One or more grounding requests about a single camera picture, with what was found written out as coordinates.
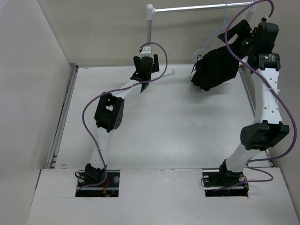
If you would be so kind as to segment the light blue clothes hanger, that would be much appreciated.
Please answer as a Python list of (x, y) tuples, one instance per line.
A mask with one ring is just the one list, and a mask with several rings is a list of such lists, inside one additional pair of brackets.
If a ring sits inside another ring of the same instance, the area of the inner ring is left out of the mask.
[(209, 37), (209, 39), (204, 43), (204, 45), (202, 46), (202, 48), (198, 49), (197, 51), (195, 51), (191, 57), (193, 62), (197, 62), (198, 61), (198, 55), (200, 55), (201, 52), (204, 51), (204, 49), (206, 48), (206, 46), (209, 44), (209, 42), (214, 38), (214, 36), (216, 36), (218, 34), (219, 31), (222, 31), (223, 29), (228, 27), (228, 23), (227, 23), (227, 7), (228, 5), (232, 3), (231, 1), (228, 1), (225, 5), (224, 8), (224, 22), (223, 22), (223, 26), (218, 28), (217, 30), (214, 31), (214, 33)]

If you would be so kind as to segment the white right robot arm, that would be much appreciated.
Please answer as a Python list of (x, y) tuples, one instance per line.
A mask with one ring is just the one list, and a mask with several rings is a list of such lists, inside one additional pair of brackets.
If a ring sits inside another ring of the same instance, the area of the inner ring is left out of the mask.
[[(229, 47), (229, 53), (250, 69), (255, 87), (254, 122), (241, 130), (239, 146), (221, 164), (217, 180), (222, 186), (241, 185), (244, 167), (290, 132), (279, 112), (280, 56), (272, 51), (278, 32), (279, 27), (266, 20), (253, 29), (242, 20), (218, 36)], [(228, 44), (234, 35), (237, 39)]]

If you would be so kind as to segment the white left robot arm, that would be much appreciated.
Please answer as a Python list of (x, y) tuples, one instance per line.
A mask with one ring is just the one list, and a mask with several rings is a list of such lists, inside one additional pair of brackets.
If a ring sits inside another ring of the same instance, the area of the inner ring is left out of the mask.
[(158, 55), (134, 57), (136, 71), (130, 80), (121, 88), (102, 93), (98, 99), (94, 120), (96, 121), (97, 136), (92, 136), (96, 147), (79, 174), (83, 180), (77, 190), (89, 187), (100, 187), (108, 178), (107, 157), (109, 145), (114, 131), (119, 128), (123, 119), (125, 101), (134, 95), (142, 93), (151, 80), (151, 74), (159, 71)]

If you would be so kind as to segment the black trousers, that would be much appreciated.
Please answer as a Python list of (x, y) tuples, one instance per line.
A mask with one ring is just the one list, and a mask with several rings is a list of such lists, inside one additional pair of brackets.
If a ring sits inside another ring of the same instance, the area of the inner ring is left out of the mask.
[(192, 84), (209, 91), (236, 77), (239, 62), (229, 53), (226, 46), (214, 49), (198, 60), (193, 67)]

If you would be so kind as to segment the white metal clothes rack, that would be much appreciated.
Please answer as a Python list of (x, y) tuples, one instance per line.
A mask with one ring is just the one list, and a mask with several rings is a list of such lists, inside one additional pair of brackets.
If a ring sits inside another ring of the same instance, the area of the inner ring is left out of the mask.
[[(200, 8), (157, 9), (147, 5), (146, 9), (151, 9), (152, 17), (148, 18), (147, 13), (141, 14), (135, 29), (140, 32), (141, 43), (156, 42), (166, 49), (169, 64), (191, 63), (193, 53), (202, 48), (215, 30), (223, 26), (224, 8), (228, 1)], [(251, 0), (231, 2), (227, 7), (228, 24), (239, 10), (252, 4)], [(217, 36), (225, 30), (219, 31), (200, 54), (223, 46), (224, 43)]]

